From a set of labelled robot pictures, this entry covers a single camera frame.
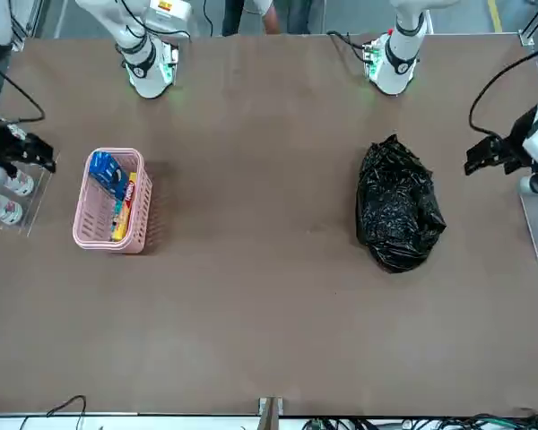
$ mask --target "black plastic bag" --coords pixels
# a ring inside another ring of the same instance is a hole
[[[373,143],[357,187],[357,238],[387,271],[421,265],[447,227],[434,195],[432,172],[396,134]]]

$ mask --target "white bottle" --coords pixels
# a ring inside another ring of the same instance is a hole
[[[6,188],[14,191],[16,195],[20,195],[21,197],[29,195],[34,190],[34,179],[32,179],[32,176],[26,175],[19,169],[16,177],[12,179],[6,174],[3,168],[0,168],[0,180],[4,181],[3,184]]]
[[[22,219],[23,210],[19,203],[0,194],[0,221],[13,225]]]

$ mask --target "pink basket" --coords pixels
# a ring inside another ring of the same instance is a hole
[[[119,242],[109,241],[116,200],[89,175],[92,152],[83,170],[82,189],[72,229],[74,241],[83,249],[137,254],[143,250],[145,244],[152,197],[152,181],[145,172],[142,154],[133,148],[98,148],[96,151],[109,152],[125,171],[137,172],[129,229],[126,237]]]

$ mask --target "table surface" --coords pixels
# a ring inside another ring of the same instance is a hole
[[[431,36],[388,98],[328,37],[198,39],[178,85],[139,98],[107,40],[33,40],[10,75],[59,150],[30,237],[0,231],[0,411],[513,415],[538,409],[538,263],[501,168],[465,177],[469,107],[522,56],[516,35]],[[476,120],[505,133],[538,101],[524,64]],[[6,87],[0,112],[31,114]],[[381,271],[354,235],[362,157],[391,133],[434,171],[448,228]],[[94,148],[136,147],[154,179],[143,255],[78,248]]]

